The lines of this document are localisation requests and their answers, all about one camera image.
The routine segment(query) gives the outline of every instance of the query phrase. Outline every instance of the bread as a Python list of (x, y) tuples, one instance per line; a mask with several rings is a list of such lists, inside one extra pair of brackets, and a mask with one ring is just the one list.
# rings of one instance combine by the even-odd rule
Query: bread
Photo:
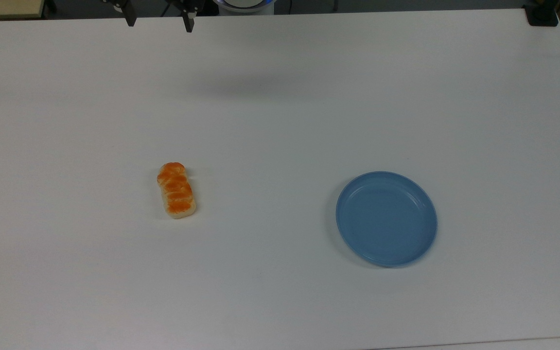
[(165, 212), (170, 217), (180, 219), (195, 212), (196, 201), (183, 164), (169, 162), (162, 166), (157, 183), (161, 188)]

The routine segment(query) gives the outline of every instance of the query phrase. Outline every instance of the blue plate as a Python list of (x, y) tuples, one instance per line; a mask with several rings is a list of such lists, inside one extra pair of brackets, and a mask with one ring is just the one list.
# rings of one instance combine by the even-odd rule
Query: blue plate
[(436, 209), (407, 177), (376, 171), (351, 180), (336, 204), (345, 243), (373, 264), (399, 267), (422, 257), (436, 237)]

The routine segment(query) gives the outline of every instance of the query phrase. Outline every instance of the floor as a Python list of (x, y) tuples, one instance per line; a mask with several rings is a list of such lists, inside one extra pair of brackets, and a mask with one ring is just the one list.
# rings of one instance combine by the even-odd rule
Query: floor
[[(519, 9), (522, 5), (532, 2), (533, 0), (339, 0), (338, 12)], [(55, 3), (58, 11), (49, 14), (49, 19), (118, 18), (122, 16), (109, 3), (103, 3), (100, 0), (55, 0)], [(131, 0), (131, 3), (136, 9), (138, 17), (158, 17), (167, 7), (165, 0)], [(331, 13), (332, 11), (333, 0), (277, 0), (275, 3), (277, 15)], [(179, 15), (179, 11), (173, 6), (170, 6), (165, 13), (166, 17)]]

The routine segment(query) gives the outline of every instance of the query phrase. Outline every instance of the table surface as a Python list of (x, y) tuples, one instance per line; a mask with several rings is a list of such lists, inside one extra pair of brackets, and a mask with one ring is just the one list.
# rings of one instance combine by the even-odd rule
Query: table surface
[(420, 346), (404, 350), (560, 350), (560, 338), (529, 339), (518, 341), (496, 341), (455, 345)]
[(0, 0), (0, 19), (39, 18), (44, 0)]
[[(175, 221), (156, 184), (189, 169)], [(362, 261), (336, 198), (405, 175), (438, 236)], [(0, 22), (0, 349), (560, 337), (560, 27), (522, 9)]]

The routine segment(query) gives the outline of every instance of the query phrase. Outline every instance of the black clamp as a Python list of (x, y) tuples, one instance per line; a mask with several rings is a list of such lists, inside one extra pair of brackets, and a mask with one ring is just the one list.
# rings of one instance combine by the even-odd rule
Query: black clamp
[(539, 5), (524, 5), (528, 24), (533, 27), (556, 27), (559, 19), (556, 16), (556, 6), (560, 0), (544, 0)]
[(110, 2), (116, 11), (124, 14), (126, 24), (128, 24), (129, 27), (133, 27), (135, 20), (138, 19), (138, 15), (135, 14), (135, 9), (130, 0), (103, 0), (103, 2)]
[(185, 23), (185, 30), (188, 33), (193, 31), (193, 19), (196, 14), (202, 11), (204, 0), (165, 0), (169, 5), (174, 5), (179, 11), (180, 16), (183, 17)]

